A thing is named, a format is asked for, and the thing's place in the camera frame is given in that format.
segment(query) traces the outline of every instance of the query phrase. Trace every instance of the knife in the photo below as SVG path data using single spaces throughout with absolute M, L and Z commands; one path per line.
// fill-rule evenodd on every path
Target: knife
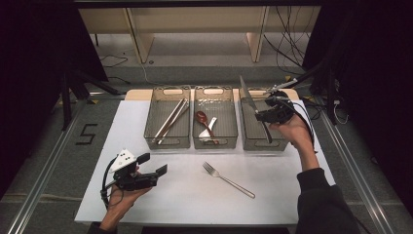
M 246 101 L 248 101 L 249 106 L 252 107 L 252 109 L 254 110 L 255 114 L 258 113 L 258 108 L 255 105 L 254 100 L 252 99 L 251 94 L 249 93 L 248 88 L 246 87 L 246 84 L 244 82 L 243 76 L 240 76 L 240 80 L 241 80 L 241 87 L 243 88 L 243 91 L 245 93 L 245 97 L 246 97 Z M 272 143 L 273 139 L 271 138 L 270 132 L 268 131 L 267 126 L 265 125 L 264 121 L 261 121 L 261 126 L 265 132 L 265 137 L 267 137 L 267 142 L 268 143 Z

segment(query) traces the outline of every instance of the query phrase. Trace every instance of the hand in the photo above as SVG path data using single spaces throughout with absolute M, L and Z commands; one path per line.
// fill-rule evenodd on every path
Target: hand
M 119 221 L 124 217 L 128 210 L 133 206 L 134 202 L 143 194 L 147 193 L 150 188 L 144 188 L 134 191 L 121 190 L 115 184 L 112 185 L 110 194 L 109 206 L 106 216 L 100 224 L 100 229 L 113 231 L 116 229 Z
M 294 146 L 304 142 L 312 143 L 306 124 L 296 114 L 284 124 L 271 124 L 270 129 L 280 131 Z
M 310 133 L 300 117 L 294 114 L 291 119 L 284 124 L 271 124 L 270 129 L 280 131 L 298 150 L 303 171 L 319 168 L 319 161 L 314 152 Z

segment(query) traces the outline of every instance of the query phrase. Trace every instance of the storage bin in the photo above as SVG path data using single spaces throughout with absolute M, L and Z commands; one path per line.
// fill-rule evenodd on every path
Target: storage bin
M 206 140 L 200 133 L 206 127 L 197 121 L 197 111 L 203 111 L 208 124 L 216 117 L 212 132 L 215 137 Z M 196 149 L 235 148 L 237 145 L 238 128 L 233 90 L 229 86 L 197 86 L 194 94 L 193 139 Z
M 164 137 L 157 136 L 167 119 L 182 101 L 182 111 Z M 155 87 L 146 120 L 144 137 L 150 149 L 176 149 L 191 146 L 190 135 L 191 87 Z
M 258 110 L 269 109 L 265 103 L 265 98 L 268 94 L 264 94 L 265 88 L 248 88 L 252 99 L 255 102 Z M 255 118 L 255 111 L 248 104 L 245 97 L 243 89 L 240 89 L 240 123 L 241 123 L 241 134 L 243 138 L 243 148 L 244 150 L 250 151 L 284 151 L 288 145 L 288 140 L 286 140 L 279 131 L 270 130 L 271 137 L 273 139 L 272 143 L 268 143 L 265 136 L 264 130 L 262 129 L 261 122 L 258 122 Z

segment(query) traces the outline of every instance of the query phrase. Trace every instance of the person's left hand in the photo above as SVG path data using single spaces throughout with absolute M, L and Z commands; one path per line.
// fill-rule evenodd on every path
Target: person's left hand
M 143 194 L 147 193 L 150 188 L 144 188 L 134 191 L 121 190 L 115 184 L 112 185 L 110 193 L 109 206 L 106 216 L 100 224 L 100 229 L 113 231 L 116 229 L 119 221 L 124 217 L 128 210 L 133 206 L 134 202 Z

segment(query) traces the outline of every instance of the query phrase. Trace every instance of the sleeve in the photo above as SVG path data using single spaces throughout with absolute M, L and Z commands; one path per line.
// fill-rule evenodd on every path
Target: sleeve
M 99 228 L 100 222 L 93 222 L 89 227 L 88 234 L 117 234 L 118 229 L 113 232 L 105 231 Z
M 322 168 L 297 176 L 301 194 L 298 198 L 296 233 L 360 233 L 341 189 L 330 186 Z

